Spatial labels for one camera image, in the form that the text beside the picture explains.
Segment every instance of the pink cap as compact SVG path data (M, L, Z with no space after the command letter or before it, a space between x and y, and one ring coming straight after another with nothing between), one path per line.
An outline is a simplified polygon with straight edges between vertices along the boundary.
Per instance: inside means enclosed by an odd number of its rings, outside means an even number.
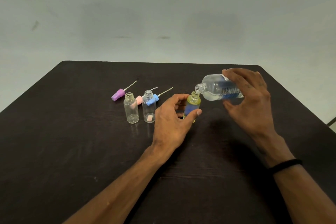
M121 98L122 96L125 95L125 91L123 89L119 89L112 97L111 99L113 101L116 101L118 98Z
M138 105L140 105L142 103L142 96L137 96L136 102L138 103Z

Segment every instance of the white wall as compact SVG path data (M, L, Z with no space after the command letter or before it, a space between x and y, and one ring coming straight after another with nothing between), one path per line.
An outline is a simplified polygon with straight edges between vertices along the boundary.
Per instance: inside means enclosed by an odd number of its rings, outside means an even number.
M62 60L234 63L261 65L327 123L335 11L336 0L0 0L0 110Z

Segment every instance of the plastic bottle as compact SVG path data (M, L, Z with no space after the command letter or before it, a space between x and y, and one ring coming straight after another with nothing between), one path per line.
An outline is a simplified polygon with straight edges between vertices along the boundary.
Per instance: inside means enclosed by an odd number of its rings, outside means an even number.
M210 101L243 97L235 83L222 74L207 75L202 83L196 85L195 91Z
M131 124L137 123L139 120L138 105L133 93L127 92L125 94L124 108L127 121Z
M193 110L198 109L201 104L200 95L195 91L187 98L187 104L183 113L183 119Z
M152 123L155 121L156 99L151 90L146 90L142 98L143 119L145 122Z

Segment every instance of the bottle cap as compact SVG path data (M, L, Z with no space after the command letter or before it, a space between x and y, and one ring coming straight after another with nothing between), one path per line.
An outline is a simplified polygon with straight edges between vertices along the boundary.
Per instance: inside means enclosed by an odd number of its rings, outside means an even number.
M136 98L136 103L140 105L142 103L142 96L137 96Z
M111 99L113 101L116 101L118 98L121 98L122 96L125 95L125 91L123 89L119 89L112 97Z
M156 94L153 94L153 97L147 101L147 105L151 105L159 100L159 97Z

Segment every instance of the purple cap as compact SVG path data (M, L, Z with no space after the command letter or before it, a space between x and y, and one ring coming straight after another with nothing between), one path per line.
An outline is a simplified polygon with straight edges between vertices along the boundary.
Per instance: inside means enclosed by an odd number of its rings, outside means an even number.
M154 102L158 102L159 101L159 97L156 94L153 94L153 97L151 99L149 99L146 104L147 105L151 105Z
M123 89L119 89L112 97L111 99L113 101L116 101L118 98L121 98L122 96L125 95L125 91Z

